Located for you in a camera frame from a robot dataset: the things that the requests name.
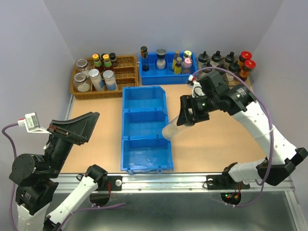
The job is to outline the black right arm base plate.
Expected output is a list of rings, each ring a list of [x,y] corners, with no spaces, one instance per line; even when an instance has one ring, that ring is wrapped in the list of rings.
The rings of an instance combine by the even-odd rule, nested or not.
[[[250,184],[244,184],[243,181],[235,182],[229,175],[215,174],[206,176],[203,188],[208,190],[246,190],[250,189]]]

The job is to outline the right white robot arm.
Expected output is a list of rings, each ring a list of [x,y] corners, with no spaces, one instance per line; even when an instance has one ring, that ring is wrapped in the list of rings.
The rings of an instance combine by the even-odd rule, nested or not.
[[[305,148],[295,147],[270,123],[247,86],[238,84],[230,88],[217,71],[197,81],[190,76],[189,83],[192,93],[180,97],[177,127],[191,127],[209,120],[211,112],[223,111],[242,124],[266,154],[259,161],[232,163],[226,167],[221,176],[225,187],[232,188],[246,180],[277,186],[308,156]]]

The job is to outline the tall silver-lid glass jar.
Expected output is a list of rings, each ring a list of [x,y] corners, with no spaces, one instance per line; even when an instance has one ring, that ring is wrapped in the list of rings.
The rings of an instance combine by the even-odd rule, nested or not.
[[[179,118],[180,116],[177,116],[162,129],[162,135],[166,140],[172,140],[178,134],[181,134],[193,126],[193,123],[187,123],[185,119],[181,119],[178,125]]]

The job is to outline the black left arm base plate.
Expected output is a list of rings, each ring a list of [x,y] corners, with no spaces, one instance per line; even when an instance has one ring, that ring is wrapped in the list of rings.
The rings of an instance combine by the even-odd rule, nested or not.
[[[102,180],[98,181],[98,188],[96,191],[121,191],[123,184],[123,177],[120,175],[107,175]]]

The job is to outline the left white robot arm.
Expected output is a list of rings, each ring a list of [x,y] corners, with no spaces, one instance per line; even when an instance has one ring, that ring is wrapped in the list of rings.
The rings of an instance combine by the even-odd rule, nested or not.
[[[92,165],[67,198],[46,213],[59,185],[53,179],[59,176],[73,145],[89,141],[99,116],[98,112],[89,112],[66,121],[53,120],[48,128],[40,126],[36,113],[18,120],[18,126],[24,126],[28,133],[46,133],[49,139],[43,155],[21,154],[13,162],[9,178],[17,185],[17,230],[59,231],[93,191],[107,185],[107,171]]]

